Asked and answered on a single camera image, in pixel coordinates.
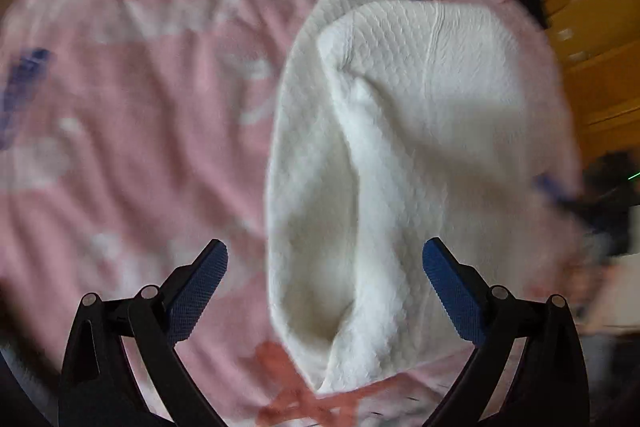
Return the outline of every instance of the blue print on blanket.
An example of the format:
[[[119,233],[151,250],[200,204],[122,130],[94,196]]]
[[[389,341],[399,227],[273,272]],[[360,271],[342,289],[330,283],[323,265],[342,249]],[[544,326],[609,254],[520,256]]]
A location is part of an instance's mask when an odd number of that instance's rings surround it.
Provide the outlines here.
[[[50,52],[36,48],[23,53],[11,65],[0,104],[0,151],[14,142],[18,113],[33,99],[39,81],[44,77]]]

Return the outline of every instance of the red print on blanket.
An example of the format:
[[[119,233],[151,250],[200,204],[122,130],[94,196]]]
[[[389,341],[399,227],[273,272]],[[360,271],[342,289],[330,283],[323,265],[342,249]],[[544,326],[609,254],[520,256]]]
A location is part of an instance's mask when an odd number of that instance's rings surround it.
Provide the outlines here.
[[[278,396],[258,412],[255,419],[258,427],[299,418],[310,418],[322,427],[352,427],[356,423],[360,400],[389,388],[398,379],[392,377],[349,393],[318,398],[296,372],[280,344],[260,344],[255,349],[255,357],[265,372],[283,387]]]

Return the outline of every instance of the folded white garment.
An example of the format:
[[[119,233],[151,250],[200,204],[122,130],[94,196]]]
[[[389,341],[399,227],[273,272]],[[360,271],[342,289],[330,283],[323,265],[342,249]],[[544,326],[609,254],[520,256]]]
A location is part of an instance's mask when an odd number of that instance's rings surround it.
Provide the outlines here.
[[[535,143],[545,117],[532,116],[518,55],[481,6],[319,0],[303,25],[266,210],[271,319],[313,390],[356,389],[463,346],[422,270],[433,236],[522,294],[542,247],[531,159],[561,137]]]

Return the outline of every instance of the white textured fabric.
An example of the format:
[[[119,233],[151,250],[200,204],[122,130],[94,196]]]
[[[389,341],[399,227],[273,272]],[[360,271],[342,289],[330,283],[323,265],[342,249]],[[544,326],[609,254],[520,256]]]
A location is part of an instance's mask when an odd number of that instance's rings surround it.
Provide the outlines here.
[[[522,294],[541,247],[531,155],[556,139],[533,143],[518,53],[480,6],[319,0],[303,25],[276,114],[268,271],[273,325],[315,391],[462,347],[422,270],[430,237]]]

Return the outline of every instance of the pink bedsheet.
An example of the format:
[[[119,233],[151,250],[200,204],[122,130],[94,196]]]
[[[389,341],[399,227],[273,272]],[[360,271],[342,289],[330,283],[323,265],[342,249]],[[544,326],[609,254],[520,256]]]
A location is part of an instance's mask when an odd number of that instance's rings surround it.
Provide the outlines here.
[[[520,39],[532,89],[558,89],[543,33],[514,0],[447,1],[492,6]],[[468,352],[354,393],[314,397],[270,327],[262,198],[271,123],[280,69],[315,2],[12,7],[0,71],[34,47],[50,50],[52,61],[33,100],[12,115],[17,135],[0,151],[0,288],[56,365],[84,293],[132,296],[216,237],[229,247],[228,273],[177,351],[231,425],[421,425],[433,410]],[[567,118],[555,102],[548,110]],[[556,175],[570,184],[574,152],[549,151],[557,154],[567,161]],[[540,295],[550,291],[555,255],[537,261],[545,275],[532,277],[532,290]]]

